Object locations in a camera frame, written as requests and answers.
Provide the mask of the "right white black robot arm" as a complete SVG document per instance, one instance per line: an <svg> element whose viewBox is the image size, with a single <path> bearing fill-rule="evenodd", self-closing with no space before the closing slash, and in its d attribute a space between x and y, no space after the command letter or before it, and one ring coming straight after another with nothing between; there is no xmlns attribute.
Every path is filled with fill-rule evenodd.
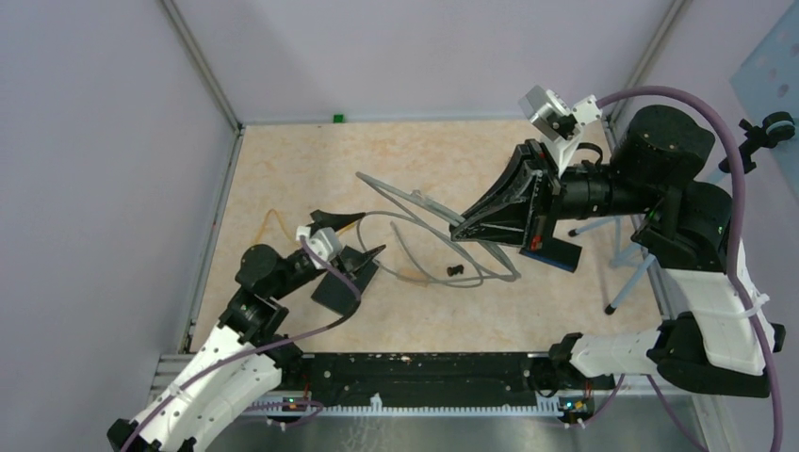
<svg viewBox="0 0 799 452"><path fill-rule="evenodd" d="M574 270L581 249L554 236L564 219L642 215L631 241L667 271L688 308L658 327L615 336L572 332L552 345L565 388L609 374L657 375L692 393L764 398L766 363L745 307L728 280L733 201L700 182L715 138L667 105L639 110L606 164L557 169L546 144L518 144L497 181L450 228L456 242L514 247Z"/></svg>

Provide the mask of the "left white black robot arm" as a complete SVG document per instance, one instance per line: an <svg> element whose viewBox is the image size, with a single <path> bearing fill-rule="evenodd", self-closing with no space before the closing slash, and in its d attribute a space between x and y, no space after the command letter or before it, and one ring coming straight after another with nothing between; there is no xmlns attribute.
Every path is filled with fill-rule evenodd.
<svg viewBox="0 0 799 452"><path fill-rule="evenodd" d="M280 299L321 275L339 280L359 303L355 281L383 247L345 258L338 234L365 213L311 213L297 228L299 248L287 256L255 243L242 254L237 291L200 350L147 408L130 420L118 419L106 437L115 451L205 451L256 399L290 389L302 377L302 364L288 353L295 342L332 330L336 321L292 337L277 331L288 314Z"/></svg>

